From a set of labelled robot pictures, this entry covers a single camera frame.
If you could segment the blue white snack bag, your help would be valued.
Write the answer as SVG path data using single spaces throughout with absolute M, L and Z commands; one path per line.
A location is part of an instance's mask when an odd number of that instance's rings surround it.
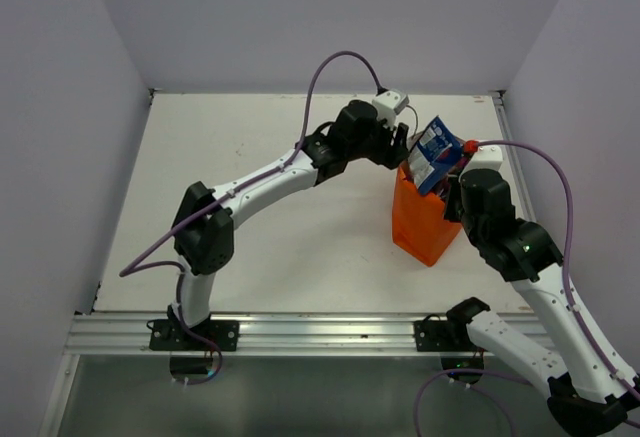
M 463 143 L 439 116 L 434 117 L 413 140 L 407 159 L 408 172 L 420 195 L 431 192 L 457 165 Z

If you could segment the orange paper bag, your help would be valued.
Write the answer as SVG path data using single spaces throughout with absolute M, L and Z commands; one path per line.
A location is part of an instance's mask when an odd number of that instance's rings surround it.
M 397 170 L 392 204 L 392 240 L 432 267 L 462 227 L 444 218 L 445 202 L 433 193 L 421 195 L 402 167 Z

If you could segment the magenta purple snack bag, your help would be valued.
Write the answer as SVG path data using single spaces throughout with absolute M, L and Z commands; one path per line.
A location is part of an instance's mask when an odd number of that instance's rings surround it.
M 461 172 L 469 163 L 469 157 L 463 155 L 462 158 L 452 166 L 443 178 L 433 187 L 433 193 L 438 196 L 442 201 L 445 201 L 450 191 L 451 182 L 454 178 L 460 176 Z

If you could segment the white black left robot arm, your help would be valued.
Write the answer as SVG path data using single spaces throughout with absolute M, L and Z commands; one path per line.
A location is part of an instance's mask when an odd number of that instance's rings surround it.
M 231 260 L 234 233 L 249 218 L 342 174 L 353 161 L 367 159 L 388 169 L 401 164 L 409 128 L 396 118 L 408 104 L 408 96 L 395 90 L 370 102 L 352 100 L 277 161 L 216 189 L 196 182 L 186 190 L 174 220 L 174 248 L 185 267 L 172 304 L 175 341 L 193 350 L 207 340 L 215 275 Z

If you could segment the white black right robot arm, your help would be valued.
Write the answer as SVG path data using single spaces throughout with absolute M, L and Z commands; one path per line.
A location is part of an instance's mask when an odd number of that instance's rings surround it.
M 639 406 L 639 374 L 593 324 L 570 280 L 566 261 L 547 231 L 517 217 L 509 184 L 492 169 L 451 180 L 448 220 L 461 223 L 482 259 L 526 301 L 554 347 L 514 329 L 471 297 L 446 313 L 451 346 L 487 350 L 531 384 L 571 436 L 600 436 L 625 423 Z

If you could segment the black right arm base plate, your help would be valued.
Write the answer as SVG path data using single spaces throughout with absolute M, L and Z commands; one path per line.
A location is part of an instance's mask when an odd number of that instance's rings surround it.
M 413 336 L 418 352 L 474 352 L 466 327 L 443 316 L 429 314 L 413 322 Z

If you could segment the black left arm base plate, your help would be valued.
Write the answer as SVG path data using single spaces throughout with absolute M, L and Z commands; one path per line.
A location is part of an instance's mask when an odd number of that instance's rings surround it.
M 223 352 L 234 352 L 240 336 L 237 320 L 209 319 L 189 332 L 175 319 L 153 319 L 146 323 L 150 331 L 149 349 L 152 351 L 205 351 L 213 342 Z

